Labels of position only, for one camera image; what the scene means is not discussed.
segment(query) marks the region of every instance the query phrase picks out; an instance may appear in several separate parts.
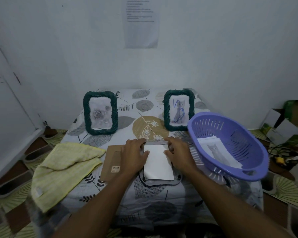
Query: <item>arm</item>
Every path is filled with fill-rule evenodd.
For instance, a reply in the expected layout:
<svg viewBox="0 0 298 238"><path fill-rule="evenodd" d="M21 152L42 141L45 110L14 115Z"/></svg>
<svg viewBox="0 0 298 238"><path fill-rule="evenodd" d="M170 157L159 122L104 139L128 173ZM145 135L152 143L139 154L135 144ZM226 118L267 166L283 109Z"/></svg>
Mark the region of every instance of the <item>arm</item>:
<svg viewBox="0 0 298 238"><path fill-rule="evenodd" d="M174 150L166 150L165 154L191 181L227 237L291 237L264 213L205 176L196 167L186 143L174 137L166 140Z"/></svg>
<svg viewBox="0 0 298 238"><path fill-rule="evenodd" d="M53 237L105 237L125 191L135 174L143 168L149 152L140 155L146 139L127 140L121 150L117 176L78 212L73 214Z"/></svg>

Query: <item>purple plastic basket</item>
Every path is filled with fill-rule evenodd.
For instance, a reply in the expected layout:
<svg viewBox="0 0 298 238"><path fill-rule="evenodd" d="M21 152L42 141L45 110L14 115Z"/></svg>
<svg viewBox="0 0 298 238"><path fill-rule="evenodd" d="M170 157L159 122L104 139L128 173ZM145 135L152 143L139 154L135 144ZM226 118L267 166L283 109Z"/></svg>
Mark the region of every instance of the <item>purple plastic basket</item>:
<svg viewBox="0 0 298 238"><path fill-rule="evenodd" d="M189 120L187 127L200 159L211 171L246 181L266 176L269 163L266 149L238 122L219 114L201 112ZM203 150L197 139L211 136L221 139L228 152L242 164L241 169L222 164Z"/></svg>

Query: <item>barcode label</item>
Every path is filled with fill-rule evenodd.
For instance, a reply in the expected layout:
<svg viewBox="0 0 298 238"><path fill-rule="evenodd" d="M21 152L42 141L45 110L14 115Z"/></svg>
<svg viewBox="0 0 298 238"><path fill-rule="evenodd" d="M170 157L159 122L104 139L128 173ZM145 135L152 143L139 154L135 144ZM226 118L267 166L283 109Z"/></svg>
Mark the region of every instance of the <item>barcode label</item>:
<svg viewBox="0 0 298 238"><path fill-rule="evenodd" d="M120 166L112 166L111 167L111 173L118 173L120 170Z"/></svg>

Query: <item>towel tag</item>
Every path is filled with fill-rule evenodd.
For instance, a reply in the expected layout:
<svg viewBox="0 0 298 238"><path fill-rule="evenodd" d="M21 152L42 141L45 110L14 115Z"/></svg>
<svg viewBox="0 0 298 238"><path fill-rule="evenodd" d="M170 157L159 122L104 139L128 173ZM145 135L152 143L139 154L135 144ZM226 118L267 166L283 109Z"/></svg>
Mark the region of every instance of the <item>towel tag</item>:
<svg viewBox="0 0 298 238"><path fill-rule="evenodd" d="M40 187L36 187L35 193L36 193L37 198L39 198L41 195L43 195L43 191Z"/></svg>
<svg viewBox="0 0 298 238"><path fill-rule="evenodd" d="M111 173L118 173L120 170L120 166L112 166L111 167Z"/></svg>

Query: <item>hand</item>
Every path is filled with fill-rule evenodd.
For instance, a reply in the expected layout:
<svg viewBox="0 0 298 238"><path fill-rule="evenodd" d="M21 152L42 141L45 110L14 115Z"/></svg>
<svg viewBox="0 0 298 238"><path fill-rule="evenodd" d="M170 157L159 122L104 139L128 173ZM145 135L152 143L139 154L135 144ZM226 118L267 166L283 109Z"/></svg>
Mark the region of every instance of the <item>hand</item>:
<svg viewBox="0 0 298 238"><path fill-rule="evenodd" d="M187 143L174 137L165 138L165 141L168 141L168 145L172 145L173 152L166 150L164 154L170 159L175 168L184 175L198 169Z"/></svg>
<svg viewBox="0 0 298 238"><path fill-rule="evenodd" d="M145 165L149 151L140 155L140 148L146 142L146 139L127 140L124 147L121 148L120 171L133 177Z"/></svg>

